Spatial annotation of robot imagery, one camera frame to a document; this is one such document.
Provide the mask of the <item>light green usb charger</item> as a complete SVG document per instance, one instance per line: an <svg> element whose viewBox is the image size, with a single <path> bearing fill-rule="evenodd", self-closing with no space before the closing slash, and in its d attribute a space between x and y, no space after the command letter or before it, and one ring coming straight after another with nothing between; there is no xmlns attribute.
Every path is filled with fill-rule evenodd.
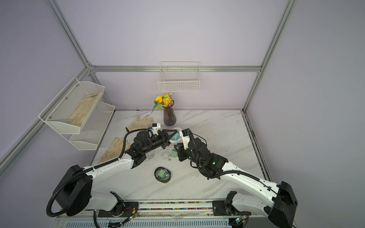
<svg viewBox="0 0 365 228"><path fill-rule="evenodd" d="M166 180L168 179L168 172L166 172L165 170L160 170L158 173L158 177L162 180Z"/></svg>

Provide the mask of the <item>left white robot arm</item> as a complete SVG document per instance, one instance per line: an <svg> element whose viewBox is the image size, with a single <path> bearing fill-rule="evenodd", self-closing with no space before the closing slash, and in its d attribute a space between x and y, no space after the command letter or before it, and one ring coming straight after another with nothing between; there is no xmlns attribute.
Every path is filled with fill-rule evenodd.
<svg viewBox="0 0 365 228"><path fill-rule="evenodd" d="M70 167L48 201L46 215L71 217L82 211L99 210L120 216L125 209L124 200L114 191L97 192L95 187L118 173L136 168L146 159L147 153L168 147L178 133L169 129L137 129L135 132L137 135L130 148L127 150L123 146L116 158L94 166Z"/></svg>

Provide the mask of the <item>mint green dual usb charger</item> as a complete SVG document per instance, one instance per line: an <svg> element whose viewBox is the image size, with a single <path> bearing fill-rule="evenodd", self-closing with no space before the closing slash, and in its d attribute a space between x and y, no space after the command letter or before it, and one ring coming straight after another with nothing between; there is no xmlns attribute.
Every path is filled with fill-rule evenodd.
<svg viewBox="0 0 365 228"><path fill-rule="evenodd" d="M176 158L176 157L178 156L178 152L177 152L177 150L173 149L173 150L171 151L170 155L171 155L171 157Z"/></svg>

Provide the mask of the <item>clear pouch with black zipper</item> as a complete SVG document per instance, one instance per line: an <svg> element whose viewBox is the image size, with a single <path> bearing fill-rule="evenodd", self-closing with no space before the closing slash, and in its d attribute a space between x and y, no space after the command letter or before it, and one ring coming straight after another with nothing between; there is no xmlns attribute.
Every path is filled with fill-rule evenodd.
<svg viewBox="0 0 365 228"><path fill-rule="evenodd" d="M168 183L171 179L171 172L164 167L157 167L154 175L155 179L161 183Z"/></svg>

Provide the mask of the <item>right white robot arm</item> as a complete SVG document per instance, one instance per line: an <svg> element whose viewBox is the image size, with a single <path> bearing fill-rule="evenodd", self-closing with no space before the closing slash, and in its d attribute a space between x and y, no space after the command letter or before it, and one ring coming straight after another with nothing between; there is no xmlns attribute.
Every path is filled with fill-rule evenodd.
<svg viewBox="0 0 365 228"><path fill-rule="evenodd" d="M174 145L179 161L190 160L207 179L220 179L233 183L256 196L263 203L260 209L275 226L294 228L298 201L289 183L280 184L261 179L234 165L225 157L211 153L199 138Z"/></svg>

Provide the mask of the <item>teal wall charger plug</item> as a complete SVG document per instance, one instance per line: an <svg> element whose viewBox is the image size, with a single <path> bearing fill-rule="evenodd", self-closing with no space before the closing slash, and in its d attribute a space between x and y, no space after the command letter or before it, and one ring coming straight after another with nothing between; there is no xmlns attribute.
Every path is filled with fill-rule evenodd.
<svg viewBox="0 0 365 228"><path fill-rule="evenodd" d="M179 140L179 137L180 137L180 134L179 133L176 133L172 138L171 140L172 141L178 141Z"/></svg>

